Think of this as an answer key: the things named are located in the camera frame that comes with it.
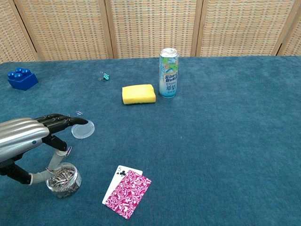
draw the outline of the drink can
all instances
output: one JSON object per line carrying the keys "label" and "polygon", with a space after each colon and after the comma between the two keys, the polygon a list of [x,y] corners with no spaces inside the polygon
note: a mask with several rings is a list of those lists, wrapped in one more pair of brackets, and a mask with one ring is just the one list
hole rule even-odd
{"label": "drink can", "polygon": [[159,94],[172,98],[177,93],[179,54],[174,48],[165,48],[159,59]]}

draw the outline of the black card symbol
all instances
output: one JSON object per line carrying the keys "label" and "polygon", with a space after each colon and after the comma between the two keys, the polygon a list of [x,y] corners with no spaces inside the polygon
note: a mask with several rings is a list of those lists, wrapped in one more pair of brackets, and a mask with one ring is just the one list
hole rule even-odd
{"label": "black card symbol", "polygon": [[126,175],[126,172],[125,172],[125,171],[122,171],[122,172],[120,173],[120,175],[121,175],[121,176],[125,176],[125,175]]}

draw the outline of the playing card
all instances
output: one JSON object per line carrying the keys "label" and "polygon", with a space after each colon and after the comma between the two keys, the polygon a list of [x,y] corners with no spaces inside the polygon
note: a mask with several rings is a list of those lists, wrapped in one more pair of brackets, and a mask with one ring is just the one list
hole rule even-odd
{"label": "playing card", "polygon": [[151,180],[129,170],[105,205],[125,219],[129,219],[150,184]]}
{"label": "playing card", "polygon": [[137,170],[137,169],[133,169],[133,168],[129,168],[126,166],[118,166],[117,170],[113,176],[113,179],[110,183],[110,186],[106,192],[106,194],[104,195],[102,204],[105,205],[105,201],[108,199],[108,197],[110,196],[110,194],[115,190],[115,188],[117,187],[117,185],[121,182],[121,180],[125,177],[125,175],[127,174],[127,172],[129,170],[132,170],[136,173],[138,173],[139,175],[142,175],[142,171],[141,170]]}

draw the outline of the robotic hand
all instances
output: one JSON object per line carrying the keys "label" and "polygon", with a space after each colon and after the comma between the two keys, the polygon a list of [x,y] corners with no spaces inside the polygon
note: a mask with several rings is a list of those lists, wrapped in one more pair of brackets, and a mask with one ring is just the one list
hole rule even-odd
{"label": "robotic hand", "polygon": [[[75,124],[87,124],[82,118],[71,118],[61,114],[49,114],[36,119],[20,118],[0,123],[0,175],[22,184],[36,184],[52,177],[54,170],[66,155],[67,144],[53,133]],[[55,153],[46,171],[28,173],[15,164],[23,154],[45,143],[55,148]]]}

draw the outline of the clear plastic lid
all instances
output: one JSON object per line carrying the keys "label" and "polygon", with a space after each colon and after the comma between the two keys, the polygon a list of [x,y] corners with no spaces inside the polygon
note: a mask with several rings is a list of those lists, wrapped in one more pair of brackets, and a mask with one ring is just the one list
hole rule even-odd
{"label": "clear plastic lid", "polygon": [[95,130],[94,124],[88,121],[85,125],[74,125],[72,126],[71,133],[77,139],[84,139],[93,134]]}

